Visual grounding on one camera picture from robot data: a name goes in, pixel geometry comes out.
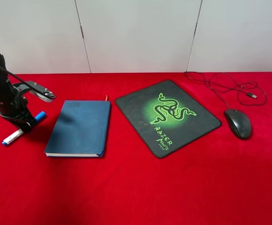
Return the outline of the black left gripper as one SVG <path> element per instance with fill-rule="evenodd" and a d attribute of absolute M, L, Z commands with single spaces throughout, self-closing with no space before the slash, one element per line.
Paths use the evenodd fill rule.
<path fill-rule="evenodd" d="M 27 108 L 27 101 L 8 79 L 0 83 L 0 116 L 23 133 L 29 133 L 37 125 L 37 120 Z"/>

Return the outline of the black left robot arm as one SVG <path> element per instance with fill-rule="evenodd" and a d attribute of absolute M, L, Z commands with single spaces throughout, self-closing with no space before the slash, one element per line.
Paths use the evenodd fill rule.
<path fill-rule="evenodd" d="M 30 132 L 37 124 L 27 104 L 28 100 L 10 82 L 8 73 L 0 70 L 0 116 L 24 133 Z"/>

